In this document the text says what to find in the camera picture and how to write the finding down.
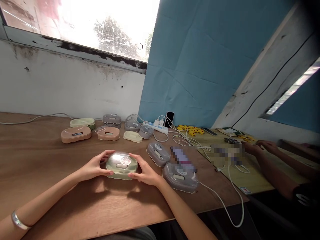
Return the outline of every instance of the phone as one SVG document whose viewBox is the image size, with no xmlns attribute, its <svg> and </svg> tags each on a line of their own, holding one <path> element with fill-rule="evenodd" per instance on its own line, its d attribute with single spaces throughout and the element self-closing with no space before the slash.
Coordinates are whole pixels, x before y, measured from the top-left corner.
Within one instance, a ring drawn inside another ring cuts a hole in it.
<svg viewBox="0 0 320 240">
<path fill-rule="evenodd" d="M 205 130 L 207 133 L 210 133 L 212 136 L 217 136 L 218 135 L 215 132 L 212 132 L 209 128 L 202 128 L 202 129 Z"/>
<path fill-rule="evenodd" d="M 167 128 L 171 128 L 171 124 L 173 123 L 173 117 L 174 117 L 174 112 L 167 112 L 166 114 L 166 120 L 164 121 L 164 126 Z"/>
</svg>

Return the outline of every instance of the yellow toy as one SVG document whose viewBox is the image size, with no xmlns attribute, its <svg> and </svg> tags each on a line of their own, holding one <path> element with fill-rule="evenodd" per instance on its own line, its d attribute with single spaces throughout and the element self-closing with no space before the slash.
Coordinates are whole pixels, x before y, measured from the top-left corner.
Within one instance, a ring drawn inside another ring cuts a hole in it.
<svg viewBox="0 0 320 240">
<path fill-rule="evenodd" d="M 201 135 L 204 134 L 204 131 L 202 128 L 198 128 L 198 127 L 194 127 L 194 126 L 178 125 L 177 130 L 179 130 L 179 131 L 188 130 L 189 135 L 192 137 L 195 137 L 196 133 L 200 133 Z"/>
</svg>

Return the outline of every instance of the window glass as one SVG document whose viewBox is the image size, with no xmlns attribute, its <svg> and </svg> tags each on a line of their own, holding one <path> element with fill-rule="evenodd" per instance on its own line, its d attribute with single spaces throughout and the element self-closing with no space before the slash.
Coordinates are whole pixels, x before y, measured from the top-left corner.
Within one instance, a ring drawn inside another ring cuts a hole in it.
<svg viewBox="0 0 320 240">
<path fill-rule="evenodd" d="M 160 0 L 0 0 L 8 26 L 148 62 Z"/>
<path fill-rule="evenodd" d="M 307 71 L 279 98 L 279 100 L 273 104 L 273 106 L 266 112 L 268 115 L 272 115 L 292 94 L 294 94 L 298 88 L 305 83 L 318 69 L 320 68 L 320 58 L 308 68 Z"/>
</svg>

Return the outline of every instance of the blue cloth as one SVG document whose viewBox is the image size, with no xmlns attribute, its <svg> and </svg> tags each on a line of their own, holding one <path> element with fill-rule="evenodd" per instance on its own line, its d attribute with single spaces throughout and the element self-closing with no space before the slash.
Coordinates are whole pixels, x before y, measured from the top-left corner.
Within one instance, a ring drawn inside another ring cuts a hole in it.
<svg viewBox="0 0 320 240">
<path fill-rule="evenodd" d="M 139 115 L 211 127 L 294 0 L 160 0 Z"/>
</svg>

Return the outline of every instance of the silver bracelet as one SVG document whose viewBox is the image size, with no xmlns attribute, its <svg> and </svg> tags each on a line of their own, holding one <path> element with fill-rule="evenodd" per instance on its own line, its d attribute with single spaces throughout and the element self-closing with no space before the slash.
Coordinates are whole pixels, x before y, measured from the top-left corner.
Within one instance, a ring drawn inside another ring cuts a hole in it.
<svg viewBox="0 0 320 240">
<path fill-rule="evenodd" d="M 13 211 L 13 213 L 11 214 L 11 218 L 12 221 L 15 225 L 17 225 L 19 228 L 23 229 L 23 230 L 29 230 L 31 227 L 24 225 L 19 218 L 16 215 L 16 210 Z"/>
</svg>

